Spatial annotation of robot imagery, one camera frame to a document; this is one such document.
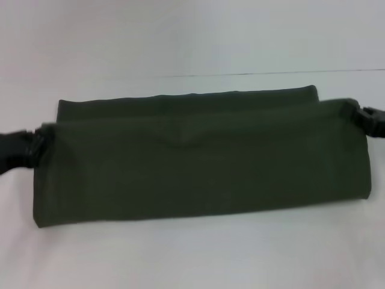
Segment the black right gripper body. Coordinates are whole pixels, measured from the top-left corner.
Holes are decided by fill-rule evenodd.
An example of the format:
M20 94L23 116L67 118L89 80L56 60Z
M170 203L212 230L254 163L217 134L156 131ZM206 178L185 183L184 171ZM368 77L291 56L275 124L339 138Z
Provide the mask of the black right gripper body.
M384 110L368 108L368 113L371 115L369 136L373 138L384 138Z

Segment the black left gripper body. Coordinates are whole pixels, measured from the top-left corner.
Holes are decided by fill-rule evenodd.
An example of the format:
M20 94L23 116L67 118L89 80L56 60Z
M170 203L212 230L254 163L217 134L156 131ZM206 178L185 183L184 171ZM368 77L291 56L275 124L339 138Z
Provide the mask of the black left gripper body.
M30 148L32 132L1 134L1 174L12 169L32 168Z

